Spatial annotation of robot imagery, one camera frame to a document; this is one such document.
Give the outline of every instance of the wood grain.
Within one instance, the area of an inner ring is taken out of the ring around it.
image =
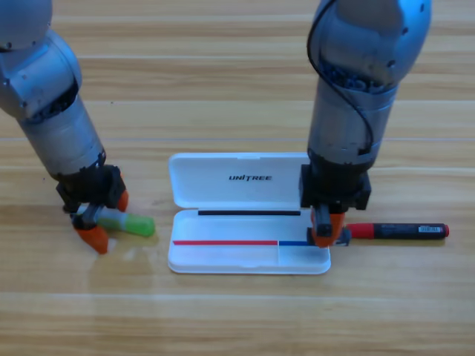
[[[55,0],[82,97],[156,236],[111,234],[98,257],[55,182],[0,113],[0,355],[475,354],[475,12],[433,0],[366,211],[348,222],[447,223],[443,243],[354,242],[317,277],[170,272],[180,152],[307,147],[314,0]]]

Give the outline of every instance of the red marker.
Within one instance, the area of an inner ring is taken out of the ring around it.
[[[352,239],[443,240],[446,224],[348,224]]]

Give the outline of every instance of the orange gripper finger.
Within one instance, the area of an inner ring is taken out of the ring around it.
[[[97,251],[98,254],[107,254],[109,238],[104,228],[96,226],[91,230],[76,230],[81,239],[90,247]]]
[[[128,205],[128,191],[124,191],[122,193],[122,196],[119,199],[119,202],[117,203],[117,209],[123,213],[125,210],[127,210],[127,205]]]
[[[330,247],[335,243],[335,241],[340,237],[341,231],[343,230],[344,225],[344,214],[330,214],[330,222],[332,223],[332,236],[331,237],[322,237],[317,236],[315,230],[315,217],[312,214],[312,237],[315,241],[315,244],[319,248]]]

